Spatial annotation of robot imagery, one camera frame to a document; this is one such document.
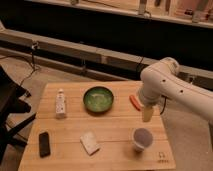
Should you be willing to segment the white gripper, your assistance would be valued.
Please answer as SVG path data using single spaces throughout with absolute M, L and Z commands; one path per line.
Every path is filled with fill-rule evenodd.
M 138 90 L 138 98 L 140 102 L 146 106 L 142 109 L 142 119 L 149 122 L 153 116 L 154 109 L 152 106 L 159 102 L 163 89 L 159 86 L 151 84 L 142 84 Z

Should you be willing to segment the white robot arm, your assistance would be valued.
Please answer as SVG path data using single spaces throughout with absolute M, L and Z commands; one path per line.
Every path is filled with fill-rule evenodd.
M 154 106 L 164 95 L 185 105 L 195 114 L 213 125 L 213 92 L 192 85 L 177 77 L 179 63 L 166 57 L 142 70 L 142 86 L 138 91 L 144 106 Z

